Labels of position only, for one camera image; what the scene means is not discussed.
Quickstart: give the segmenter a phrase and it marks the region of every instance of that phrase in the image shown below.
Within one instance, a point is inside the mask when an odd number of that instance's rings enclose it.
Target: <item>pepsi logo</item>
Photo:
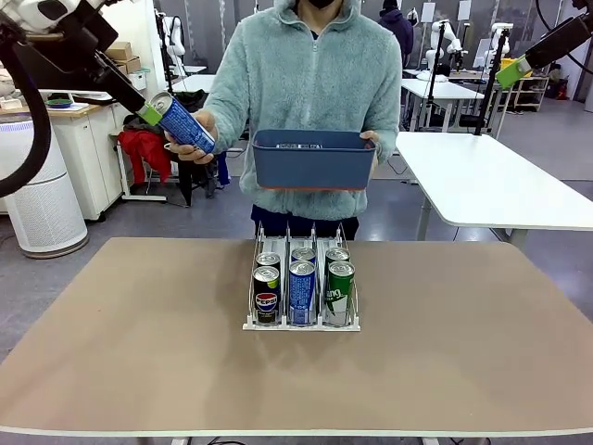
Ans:
[[[256,306],[262,312],[273,312],[278,304],[278,296],[273,293],[256,295]]]

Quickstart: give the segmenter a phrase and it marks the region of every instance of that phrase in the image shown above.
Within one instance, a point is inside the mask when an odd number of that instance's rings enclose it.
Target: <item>face mask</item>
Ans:
[[[334,0],[309,0],[309,3],[317,7],[318,9],[324,9],[325,7],[332,4]]]

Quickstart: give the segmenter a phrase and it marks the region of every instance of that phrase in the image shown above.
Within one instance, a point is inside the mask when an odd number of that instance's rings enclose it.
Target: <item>hand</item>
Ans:
[[[379,134],[377,134],[377,132],[364,132],[360,134],[360,139],[364,139],[366,141],[373,141],[374,144],[378,147],[379,144],[381,144],[379,142]],[[372,166],[371,166],[371,174],[369,175],[369,178],[372,179],[372,174],[374,173],[374,169],[377,168],[377,165],[379,165],[379,159],[377,158],[377,152],[374,152],[374,156],[372,158]]]
[[[212,115],[212,113],[206,109],[200,109],[196,114],[194,114],[194,117],[202,124],[206,131],[212,135],[214,140],[216,140],[218,133],[216,132],[216,127],[214,126],[214,115]],[[177,141],[175,141],[173,137],[167,132],[165,132],[165,137],[170,142],[169,150],[173,153],[177,153],[180,160],[191,160],[195,164],[208,164],[214,159],[214,155],[206,154],[203,150],[200,150],[195,146],[180,146],[177,144]]]

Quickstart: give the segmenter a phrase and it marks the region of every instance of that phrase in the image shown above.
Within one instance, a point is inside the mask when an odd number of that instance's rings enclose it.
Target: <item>electrical cord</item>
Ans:
[[[0,180],[0,197],[11,195],[28,183],[42,169],[49,153],[51,125],[44,100],[31,77],[13,50],[13,40],[0,25],[0,61],[25,96],[33,121],[33,141],[25,161],[10,175]]]
[[[541,12],[541,6],[539,5],[539,0],[536,0],[536,9],[537,9],[537,14],[539,16],[539,19],[542,21],[542,23],[544,24],[544,26],[548,29],[548,31],[552,31],[552,29],[548,25],[548,22],[544,18],[544,15]],[[568,56],[568,58],[571,59],[576,64],[576,66],[578,66],[581,70],[583,70],[584,72],[588,72],[589,74],[593,75],[593,71],[590,70],[589,68],[587,68],[585,65],[583,65],[578,60],[576,60],[576,58],[574,58],[571,53],[568,53],[566,56]]]

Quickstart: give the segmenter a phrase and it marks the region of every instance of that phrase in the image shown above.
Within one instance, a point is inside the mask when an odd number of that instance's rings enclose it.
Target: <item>light blue fleece jacket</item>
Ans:
[[[242,20],[229,43],[204,108],[215,117],[215,153],[233,146],[247,118],[251,141],[241,189],[265,210],[316,220],[358,216],[365,192],[268,190],[258,186],[251,143],[258,130],[379,133],[379,162],[396,148],[401,54],[393,34],[344,0],[317,40],[295,14],[296,0]]]

